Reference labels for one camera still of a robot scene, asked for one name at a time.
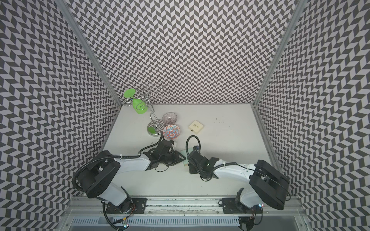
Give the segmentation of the cream jewelry box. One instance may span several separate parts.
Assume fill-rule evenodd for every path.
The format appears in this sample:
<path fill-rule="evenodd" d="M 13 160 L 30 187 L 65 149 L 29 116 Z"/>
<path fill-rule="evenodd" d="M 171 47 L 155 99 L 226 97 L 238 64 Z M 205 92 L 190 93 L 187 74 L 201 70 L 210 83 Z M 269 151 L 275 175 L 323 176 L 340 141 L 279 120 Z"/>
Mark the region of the cream jewelry box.
<path fill-rule="evenodd" d="M 194 120 L 190 125 L 189 125 L 189 130 L 193 132 L 194 134 L 199 134 L 203 128 L 204 125 L 198 122 L 197 120 Z"/>

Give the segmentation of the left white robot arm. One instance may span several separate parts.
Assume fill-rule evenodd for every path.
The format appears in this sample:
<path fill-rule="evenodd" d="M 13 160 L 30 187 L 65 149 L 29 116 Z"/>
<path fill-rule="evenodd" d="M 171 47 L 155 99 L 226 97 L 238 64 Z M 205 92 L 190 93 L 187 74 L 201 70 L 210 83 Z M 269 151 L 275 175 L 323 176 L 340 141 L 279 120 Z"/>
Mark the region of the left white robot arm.
<path fill-rule="evenodd" d="M 88 198 L 98 198 L 116 207 L 129 207 L 129 194 L 122 186 L 113 183 L 113 179 L 123 172 L 149 171 L 160 164 L 172 167 L 182 163 L 186 157 L 173 146 L 174 141 L 160 138 L 158 142 L 140 149 L 135 156 L 102 151 L 74 173 L 72 185 Z"/>

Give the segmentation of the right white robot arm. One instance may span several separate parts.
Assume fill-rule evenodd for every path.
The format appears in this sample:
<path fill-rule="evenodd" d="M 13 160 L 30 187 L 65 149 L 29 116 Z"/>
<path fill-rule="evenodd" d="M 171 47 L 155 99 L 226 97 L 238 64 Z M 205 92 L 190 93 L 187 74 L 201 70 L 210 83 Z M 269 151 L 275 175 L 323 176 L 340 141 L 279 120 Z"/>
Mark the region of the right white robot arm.
<path fill-rule="evenodd" d="M 256 164 L 239 164 L 225 162 L 218 158 L 210 158 L 200 154 L 200 147 L 194 146 L 187 151 L 190 174 L 198 174 L 205 182 L 212 179 L 229 179 L 246 183 L 237 192 L 235 206 L 242 213 L 262 208 L 263 205 L 276 210 L 283 210 L 289 196 L 289 179 L 264 160 Z"/>

